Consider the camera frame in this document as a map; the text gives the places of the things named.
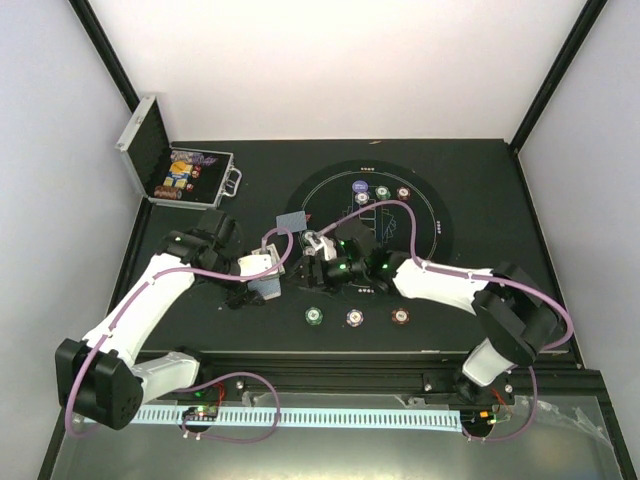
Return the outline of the brown poker chip stack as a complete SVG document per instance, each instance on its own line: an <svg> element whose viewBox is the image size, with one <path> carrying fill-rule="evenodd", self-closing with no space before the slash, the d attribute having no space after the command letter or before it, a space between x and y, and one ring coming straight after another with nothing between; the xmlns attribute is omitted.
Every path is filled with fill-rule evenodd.
<svg viewBox="0 0 640 480"><path fill-rule="evenodd" d="M397 325L406 325L410 321L410 314L406 309L399 308L392 311L391 319Z"/></svg>

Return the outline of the purple small blind button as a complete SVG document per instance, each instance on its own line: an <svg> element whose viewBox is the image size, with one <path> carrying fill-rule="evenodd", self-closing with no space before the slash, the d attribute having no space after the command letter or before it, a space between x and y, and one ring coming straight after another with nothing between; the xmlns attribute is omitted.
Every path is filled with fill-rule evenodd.
<svg viewBox="0 0 640 480"><path fill-rule="evenodd" d="M354 193L365 193L369 191L369 185L366 181L357 180L352 184L352 190Z"/></svg>

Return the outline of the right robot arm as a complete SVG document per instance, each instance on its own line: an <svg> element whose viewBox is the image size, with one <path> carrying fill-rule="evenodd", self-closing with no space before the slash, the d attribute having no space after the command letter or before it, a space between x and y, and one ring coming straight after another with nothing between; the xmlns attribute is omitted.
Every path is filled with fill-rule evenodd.
<svg viewBox="0 0 640 480"><path fill-rule="evenodd" d="M410 252L384 248L359 220L337 226L332 237L306 230L301 244L293 274L310 289L363 284L378 294L431 301L476 317L485 337L452 378L452 390L465 404L479 402L511 367L532 365L559 324L559 314L515 265L468 271L415 260Z"/></svg>

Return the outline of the blue white poker chip stack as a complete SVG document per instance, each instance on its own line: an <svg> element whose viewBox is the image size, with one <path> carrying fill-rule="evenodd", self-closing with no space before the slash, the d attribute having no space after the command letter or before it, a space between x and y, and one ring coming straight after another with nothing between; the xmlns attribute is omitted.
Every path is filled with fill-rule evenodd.
<svg viewBox="0 0 640 480"><path fill-rule="evenodd" d="M346 323L351 327L358 327L364 321L364 315L360 310L352 309L346 314Z"/></svg>

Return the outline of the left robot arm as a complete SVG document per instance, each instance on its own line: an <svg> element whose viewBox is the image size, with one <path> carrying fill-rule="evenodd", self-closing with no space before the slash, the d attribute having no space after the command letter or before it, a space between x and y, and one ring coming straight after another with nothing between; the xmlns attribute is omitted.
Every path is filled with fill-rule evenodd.
<svg viewBox="0 0 640 480"><path fill-rule="evenodd" d="M196 279L239 286L273 266L265 244L242 255L236 222L219 210L203 214L187 231L172 231L120 303L80 340L65 339L54 354L58 399L68 434L75 416L113 430L127 426L139 408L173 390L193 399L214 388L213 372L195 355L173 352L139 364L141 348L172 304Z"/></svg>

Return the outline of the green poker chip stack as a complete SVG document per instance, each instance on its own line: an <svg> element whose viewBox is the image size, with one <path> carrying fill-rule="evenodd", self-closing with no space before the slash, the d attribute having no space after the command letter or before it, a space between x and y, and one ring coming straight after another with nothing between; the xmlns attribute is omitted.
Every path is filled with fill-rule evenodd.
<svg viewBox="0 0 640 480"><path fill-rule="evenodd" d="M305 321L311 326L317 326L323 321L323 313L317 307L310 307L305 311Z"/></svg>

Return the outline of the dealt card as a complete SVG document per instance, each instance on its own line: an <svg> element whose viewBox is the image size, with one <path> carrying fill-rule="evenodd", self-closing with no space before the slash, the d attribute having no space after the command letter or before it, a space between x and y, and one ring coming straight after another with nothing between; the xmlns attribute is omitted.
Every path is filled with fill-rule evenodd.
<svg viewBox="0 0 640 480"><path fill-rule="evenodd" d="M307 229L307 215L303 210L278 215L276 226L291 233L303 232Z"/></svg>

